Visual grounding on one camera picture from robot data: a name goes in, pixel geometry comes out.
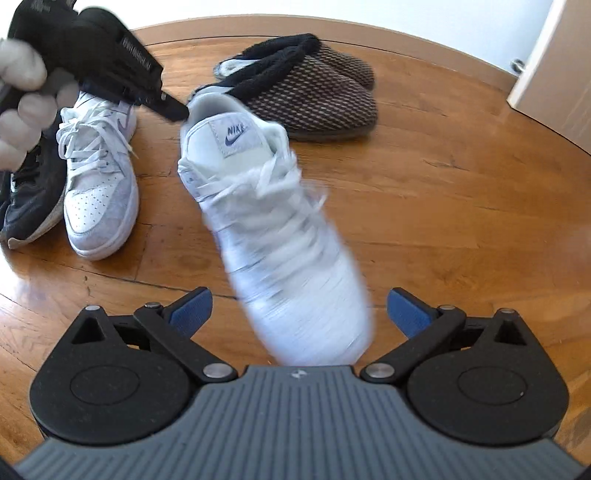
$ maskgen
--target door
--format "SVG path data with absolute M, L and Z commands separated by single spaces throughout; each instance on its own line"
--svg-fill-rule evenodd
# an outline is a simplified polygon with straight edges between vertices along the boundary
M 554 0 L 507 101 L 591 153 L 591 1 Z

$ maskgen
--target white sneaker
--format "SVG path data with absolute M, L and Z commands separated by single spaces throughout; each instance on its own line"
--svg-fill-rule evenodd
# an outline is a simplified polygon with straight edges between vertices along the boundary
M 60 156 L 68 163 L 64 217 L 70 244 L 81 257 L 101 260 L 129 238 L 139 208 L 129 159 L 135 110 L 81 93 L 61 111 Z
M 282 364 L 355 363 L 374 330 L 367 290 L 285 129 L 221 93 L 189 111 L 178 173 L 257 335 Z

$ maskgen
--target gray ribbed base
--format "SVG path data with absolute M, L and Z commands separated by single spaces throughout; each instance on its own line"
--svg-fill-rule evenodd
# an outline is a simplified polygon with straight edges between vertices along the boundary
M 488 449 L 419 421 L 399 392 L 349 367 L 250 367 L 208 385 L 172 426 L 130 445 L 48 440 L 27 480 L 572 480 L 583 467 L 550 440 Z

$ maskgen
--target white wall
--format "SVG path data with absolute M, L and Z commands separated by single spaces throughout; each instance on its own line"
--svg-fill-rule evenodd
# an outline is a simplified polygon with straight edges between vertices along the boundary
M 4 33 L 20 0 L 0 2 L 0 32 Z M 511 60 L 527 60 L 551 3 L 552 0 L 78 0 L 76 8 L 108 8 L 129 28 L 230 14 L 336 18 L 423 37 L 510 71 Z

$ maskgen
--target nike sneaker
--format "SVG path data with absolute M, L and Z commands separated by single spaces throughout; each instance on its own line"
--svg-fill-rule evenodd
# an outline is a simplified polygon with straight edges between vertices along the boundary
M 354 364 L 374 331 L 368 292 L 285 129 L 221 93 L 189 111 L 178 173 L 258 337 L 282 364 Z
M 134 108 L 81 93 L 61 111 L 59 154 L 67 161 L 64 218 L 70 245 L 89 260 L 101 260 L 129 238 L 139 209 L 139 191 L 129 159 Z
M 37 146 L 11 175 L 10 201 L 0 234 L 10 249 L 35 241 L 63 217 L 66 165 L 57 152 L 59 123 L 57 115 L 54 124 L 42 133 Z

